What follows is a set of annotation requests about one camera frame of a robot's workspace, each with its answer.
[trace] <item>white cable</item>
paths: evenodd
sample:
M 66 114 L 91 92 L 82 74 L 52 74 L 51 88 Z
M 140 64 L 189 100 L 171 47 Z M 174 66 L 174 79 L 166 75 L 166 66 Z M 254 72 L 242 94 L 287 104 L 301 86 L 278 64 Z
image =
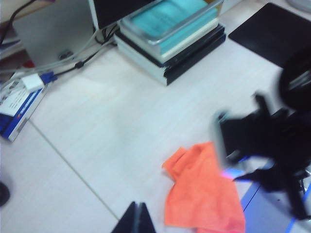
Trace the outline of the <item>white cable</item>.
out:
M 110 41 L 104 43 L 103 45 L 101 45 L 94 53 L 99 52 L 103 47 L 105 47 L 105 46 L 107 46 L 107 45 L 109 45 L 109 44 L 111 44 L 111 43 L 113 43 L 113 40 L 110 40 Z M 88 58 L 89 56 L 90 56 L 90 54 L 87 55 L 87 56 L 84 56 L 84 57 L 75 58 L 75 59 L 73 59 L 73 60 L 70 60 L 70 63 L 73 63 L 73 62 L 76 62 L 76 61 L 79 61 L 79 60 L 84 60 L 84 59 Z M 4 89 L 7 85 L 9 85 L 12 81 L 20 80 L 21 78 L 23 78 L 23 77 L 25 77 L 25 76 L 28 76 L 28 75 L 31 75 L 31 74 L 34 74 L 34 73 L 39 73 L 40 71 L 50 71 L 50 70 L 51 70 L 51 69 L 41 69 L 41 70 L 35 69 L 35 70 L 29 71 L 29 72 L 22 72 L 20 75 L 16 75 L 16 77 L 13 77 L 13 78 L 9 79 L 8 81 L 6 81 L 5 83 L 0 84 L 0 90 L 3 90 L 3 89 Z
M 77 55 L 79 55 L 81 52 L 83 52 L 88 47 L 88 45 L 94 40 L 94 38 L 96 37 L 98 32 L 99 31 L 95 31 L 94 34 L 92 35 L 92 37 L 86 42 L 86 44 L 80 50 L 78 50 L 75 54 L 73 54 L 73 55 L 71 55 L 71 56 L 69 56 L 69 57 L 67 57 L 61 61 L 57 61 L 57 62 L 50 63 L 47 65 L 39 66 L 36 68 L 19 68 L 19 69 L 0 70 L 0 73 L 14 73 L 14 72 L 18 72 L 18 71 L 23 71 L 23 72 L 34 71 L 37 73 L 37 72 L 42 71 L 42 70 L 49 70 L 51 68 L 57 67 L 60 64 L 64 64 L 67 61 L 71 62 L 73 58 L 75 58 Z

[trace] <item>black object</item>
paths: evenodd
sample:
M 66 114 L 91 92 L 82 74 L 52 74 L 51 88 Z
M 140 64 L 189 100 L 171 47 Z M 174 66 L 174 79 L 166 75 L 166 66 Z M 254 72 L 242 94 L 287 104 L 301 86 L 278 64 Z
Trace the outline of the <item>black object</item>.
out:
M 10 198 L 10 192 L 4 183 L 0 182 L 0 207 L 3 206 Z
M 294 54 L 311 46 L 311 22 L 268 3 L 234 30 L 229 38 L 285 67 Z
M 112 233 L 156 233 L 146 204 L 132 202 Z
M 270 114 L 262 95 L 256 94 L 259 109 L 244 118 L 218 116 L 224 143 L 225 156 L 238 163 L 250 156 L 271 158 L 270 169 L 258 169 L 238 177 L 237 180 L 259 182 L 269 192 L 285 191 L 292 206 L 292 214 L 298 219 L 309 219 L 300 195 L 300 180 L 307 177 L 305 169 L 311 163 L 310 113 L 286 109 Z
M 99 29 L 105 28 L 155 0 L 93 0 Z
M 115 32 L 115 35 L 123 40 L 126 44 L 130 45 L 141 55 L 143 55 L 155 66 L 164 68 L 165 71 L 163 76 L 167 79 L 167 85 L 169 85 L 188 69 L 190 69 L 193 65 L 199 62 L 202 58 L 204 58 L 207 54 L 220 46 L 226 39 L 224 30 L 225 28 L 223 26 L 218 25 L 216 29 L 212 30 L 210 33 L 206 34 L 201 39 L 194 42 L 188 48 L 184 49 L 178 55 L 174 56 L 165 63 L 160 63 L 158 60 L 141 49 L 130 39 L 128 39 L 120 31 Z
M 282 100 L 298 111 L 311 111 L 311 47 L 294 55 L 279 81 Z
M 16 15 L 23 10 L 24 8 L 26 8 L 27 6 L 31 5 L 33 2 L 35 2 L 36 0 L 30 0 L 29 2 L 25 3 L 24 5 L 22 5 L 21 7 L 19 7 L 16 11 L 13 12 L 13 14 L 10 17 L 10 20 L 8 22 L 8 24 L 5 26 L 5 29 L 2 32 L 1 38 L 0 38 L 0 46 L 3 44 L 3 41 L 9 31 L 9 29 L 12 27 L 12 23 L 16 17 Z

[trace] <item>stack of books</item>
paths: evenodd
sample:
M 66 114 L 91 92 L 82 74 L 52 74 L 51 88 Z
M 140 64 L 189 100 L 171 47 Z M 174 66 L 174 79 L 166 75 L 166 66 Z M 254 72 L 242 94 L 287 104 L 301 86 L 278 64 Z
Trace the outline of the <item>stack of books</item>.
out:
M 170 84 L 225 41 L 222 0 L 163 0 L 119 21 L 119 50 L 154 78 Z

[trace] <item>computer monitor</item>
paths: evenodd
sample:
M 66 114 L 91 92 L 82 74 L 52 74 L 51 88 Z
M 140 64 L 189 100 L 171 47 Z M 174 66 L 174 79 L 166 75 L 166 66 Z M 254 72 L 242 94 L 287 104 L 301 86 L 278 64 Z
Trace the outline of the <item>computer monitor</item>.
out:
M 99 30 L 159 0 L 88 0 L 94 27 Z

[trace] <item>black cable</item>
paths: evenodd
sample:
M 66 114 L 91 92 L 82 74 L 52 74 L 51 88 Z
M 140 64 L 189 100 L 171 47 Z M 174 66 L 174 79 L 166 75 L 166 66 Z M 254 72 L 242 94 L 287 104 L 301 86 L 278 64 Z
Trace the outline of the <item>black cable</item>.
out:
M 112 36 L 113 36 L 113 30 L 117 27 L 118 25 L 115 25 L 111 30 L 110 30 L 110 32 L 108 33 L 108 36 L 107 36 L 107 38 L 111 38 Z
M 301 183 L 301 188 L 302 188 L 303 194 L 306 194 L 305 184 L 303 183 L 303 179 L 300 180 L 300 183 Z
M 105 38 L 104 41 L 101 42 L 100 40 L 98 40 L 97 37 L 95 37 L 96 42 L 99 43 L 99 44 L 101 44 L 101 45 L 107 43 L 107 42 L 112 38 L 112 36 L 113 36 L 113 34 L 114 34 L 113 30 L 114 30 L 116 27 L 117 27 L 117 25 L 115 25 L 115 26 L 110 30 L 110 32 L 108 33 L 108 35 L 106 35 L 106 32 L 107 32 L 106 29 L 103 29 L 103 30 L 102 30 L 102 34 L 103 34 L 103 37 Z M 72 67 L 72 68 L 70 68 L 70 69 L 67 69 L 67 70 L 65 70 L 65 71 L 62 71 L 62 72 L 59 72 L 59 73 L 55 74 L 55 76 L 61 76 L 61 75 L 63 75 L 63 74 L 67 74 L 67 73 L 69 73 L 69 72 L 71 72 L 71 71 L 73 71 L 73 70 L 75 70 L 75 69 L 80 69 L 80 68 L 82 68 L 82 67 L 85 65 L 85 63 L 87 63 L 89 60 L 91 60 L 97 53 L 98 53 L 98 52 L 96 52 L 96 53 L 90 55 L 90 56 L 89 56 L 88 58 L 86 58 L 84 61 L 77 62 L 77 63 L 74 65 L 74 67 Z
M 61 75 L 63 75 L 63 74 L 67 74 L 67 73 L 69 73 L 69 72 L 71 72 L 71 71 L 73 71 L 73 70 L 75 70 L 75 69 L 80 69 L 80 68 L 82 68 L 82 67 L 85 65 L 85 63 L 87 63 L 89 60 L 91 60 L 97 53 L 98 53 L 98 52 L 93 53 L 93 54 L 90 55 L 88 58 L 86 58 L 84 61 L 77 62 L 77 63 L 74 65 L 74 67 L 72 67 L 72 68 L 70 68 L 70 69 L 67 69 L 67 70 L 65 70 L 65 71 L 59 72 L 59 73 L 55 74 L 55 76 L 61 76 Z
M 24 8 L 26 8 L 27 6 L 29 6 L 30 4 L 32 4 L 34 1 L 36 0 L 30 0 L 28 3 L 22 5 L 21 7 L 19 7 L 16 11 L 13 12 L 13 14 L 11 15 L 11 18 L 8 22 L 8 24 L 6 25 L 5 29 L 3 30 L 2 32 L 2 35 L 1 35 L 1 38 L 0 38 L 0 46 L 3 44 L 3 41 L 6 37 L 6 35 L 8 34 L 8 31 L 10 29 L 10 27 L 12 26 L 13 24 L 13 20 L 14 18 L 16 17 L 16 15 L 21 11 L 23 10 Z

